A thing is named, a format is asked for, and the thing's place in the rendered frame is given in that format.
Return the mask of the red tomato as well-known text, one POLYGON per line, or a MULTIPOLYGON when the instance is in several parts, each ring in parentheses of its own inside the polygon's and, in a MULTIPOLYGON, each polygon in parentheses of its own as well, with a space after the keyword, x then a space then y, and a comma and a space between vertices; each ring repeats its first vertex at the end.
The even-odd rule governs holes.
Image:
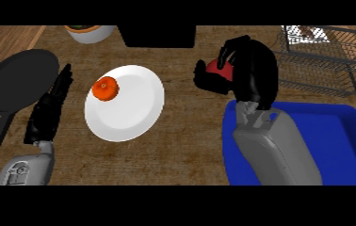
POLYGON ((218 59, 212 59, 205 65, 207 75, 217 81, 232 81, 233 75, 233 66, 229 62, 224 63, 224 66, 218 68, 218 59))

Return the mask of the blue tray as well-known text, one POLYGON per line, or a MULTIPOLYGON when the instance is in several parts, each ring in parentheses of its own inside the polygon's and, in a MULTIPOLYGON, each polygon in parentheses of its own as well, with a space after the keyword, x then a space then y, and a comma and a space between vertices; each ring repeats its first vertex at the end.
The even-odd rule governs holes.
MULTIPOLYGON (((236 128, 236 101, 223 115, 223 159, 232 186, 258 186, 232 133, 236 128)), ((356 108, 350 105, 275 102, 273 108, 292 117, 320 170, 325 186, 356 186, 356 108)))

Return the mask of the black box appliance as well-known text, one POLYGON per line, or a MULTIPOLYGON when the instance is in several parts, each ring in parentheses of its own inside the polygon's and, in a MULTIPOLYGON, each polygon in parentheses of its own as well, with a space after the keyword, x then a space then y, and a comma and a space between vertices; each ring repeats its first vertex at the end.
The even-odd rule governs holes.
POLYGON ((119 25, 118 30, 128 47, 192 48, 195 46, 193 25, 119 25))

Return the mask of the white round plate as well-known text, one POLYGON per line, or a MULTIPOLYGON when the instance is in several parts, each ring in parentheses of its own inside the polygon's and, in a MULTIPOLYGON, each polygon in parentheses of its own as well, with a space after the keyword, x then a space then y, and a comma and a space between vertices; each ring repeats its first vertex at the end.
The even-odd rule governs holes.
POLYGON ((164 87, 159 77, 143 66, 125 65, 105 73, 115 79, 118 94, 100 101, 90 91, 82 114, 91 133, 111 142, 140 137, 156 122, 164 106, 164 87))

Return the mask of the dark grey frying pan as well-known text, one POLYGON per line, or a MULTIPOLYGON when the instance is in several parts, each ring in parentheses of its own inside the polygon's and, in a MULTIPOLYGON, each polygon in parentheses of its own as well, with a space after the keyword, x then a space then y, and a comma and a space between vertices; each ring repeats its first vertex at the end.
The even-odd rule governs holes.
POLYGON ((0 144, 15 113, 38 100, 57 75, 59 60, 47 50, 25 50, 0 62, 0 144))

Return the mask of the orange fruit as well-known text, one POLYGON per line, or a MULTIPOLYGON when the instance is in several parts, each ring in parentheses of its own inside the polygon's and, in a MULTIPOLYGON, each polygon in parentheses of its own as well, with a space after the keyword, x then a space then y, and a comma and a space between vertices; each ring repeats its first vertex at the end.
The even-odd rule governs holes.
POLYGON ((111 76, 102 77, 91 86, 93 96, 100 101, 109 101, 118 95, 119 86, 116 80, 111 76))

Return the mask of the white plant pot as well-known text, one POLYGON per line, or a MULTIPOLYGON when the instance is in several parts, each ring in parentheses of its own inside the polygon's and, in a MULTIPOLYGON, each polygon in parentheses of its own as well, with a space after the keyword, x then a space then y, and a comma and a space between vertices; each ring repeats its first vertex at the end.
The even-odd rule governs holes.
POLYGON ((63 28, 72 39, 82 44, 100 42, 109 37, 114 31, 114 25, 93 25, 84 29, 74 29, 66 25, 63 28))

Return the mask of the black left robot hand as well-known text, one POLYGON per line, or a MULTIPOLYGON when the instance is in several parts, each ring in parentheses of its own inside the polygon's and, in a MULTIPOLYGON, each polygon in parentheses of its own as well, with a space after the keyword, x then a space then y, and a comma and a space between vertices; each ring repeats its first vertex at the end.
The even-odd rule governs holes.
POLYGON ((43 94, 35 103, 26 125, 25 144, 34 144, 41 140, 53 140, 59 128, 60 108, 72 81, 71 65, 66 64, 51 90, 43 94))

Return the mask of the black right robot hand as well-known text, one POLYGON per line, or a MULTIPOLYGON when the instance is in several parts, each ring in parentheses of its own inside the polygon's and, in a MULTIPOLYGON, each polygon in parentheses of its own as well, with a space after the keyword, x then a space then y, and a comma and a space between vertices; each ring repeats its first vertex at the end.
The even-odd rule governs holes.
POLYGON ((227 95, 238 102, 255 102, 258 110, 269 110, 277 93, 277 66, 273 51, 248 35, 226 40, 220 49, 218 68, 233 66, 232 81, 214 80, 205 72, 205 62, 198 61, 193 83, 199 89, 227 95))

